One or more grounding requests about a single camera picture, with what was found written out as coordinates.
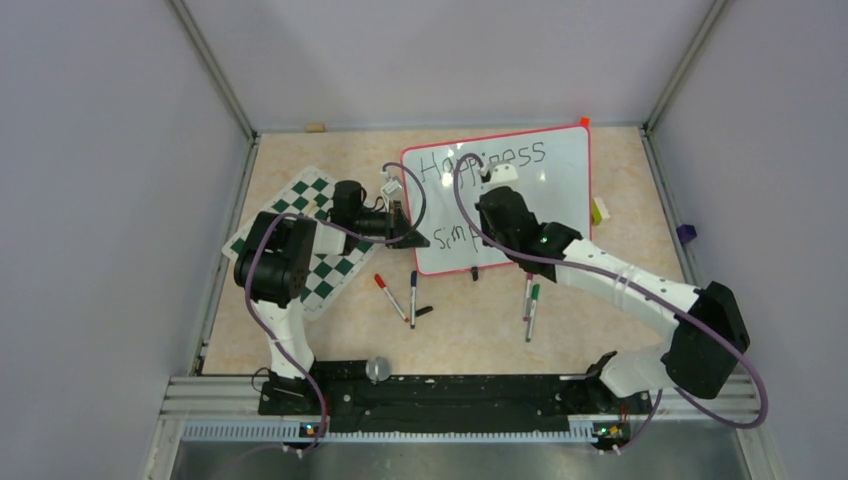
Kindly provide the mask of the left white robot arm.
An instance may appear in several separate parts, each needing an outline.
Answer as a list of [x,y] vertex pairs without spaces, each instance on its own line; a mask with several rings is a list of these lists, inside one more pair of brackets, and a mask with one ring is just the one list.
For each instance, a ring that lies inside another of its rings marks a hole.
[[359,182],[343,180],[334,186],[326,221],[262,211],[235,262],[236,285],[244,289],[249,312],[268,335],[271,366],[265,387],[297,413],[314,410],[321,397],[318,383],[307,377],[315,356],[306,340],[301,302],[313,255],[345,257],[365,238],[395,249],[430,245],[400,201],[376,210],[365,205],[365,198]]

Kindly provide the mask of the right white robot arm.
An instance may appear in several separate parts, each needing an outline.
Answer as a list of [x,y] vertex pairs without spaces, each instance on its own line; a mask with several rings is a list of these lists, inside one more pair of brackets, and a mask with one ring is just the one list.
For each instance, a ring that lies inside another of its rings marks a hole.
[[538,221],[508,186],[482,194],[475,208],[487,245],[501,245],[522,270],[607,299],[661,336],[655,346],[601,360],[598,377],[586,385],[594,409],[612,412],[627,396],[669,387],[714,399],[738,364],[727,348],[749,347],[736,297],[726,285],[679,283],[620,260],[577,230]]

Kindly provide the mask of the pink framed whiteboard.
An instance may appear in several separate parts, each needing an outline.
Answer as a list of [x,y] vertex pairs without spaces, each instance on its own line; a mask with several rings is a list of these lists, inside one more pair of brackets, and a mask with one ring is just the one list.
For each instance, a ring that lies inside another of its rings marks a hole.
[[486,247],[461,216],[461,200],[472,218],[484,187],[473,162],[456,165],[474,153],[485,163],[508,162],[518,179],[512,188],[541,222],[556,221],[591,234],[590,130],[585,125],[551,127],[409,147],[400,160],[412,219],[429,240],[415,251],[422,275],[438,275],[507,264],[504,254]]

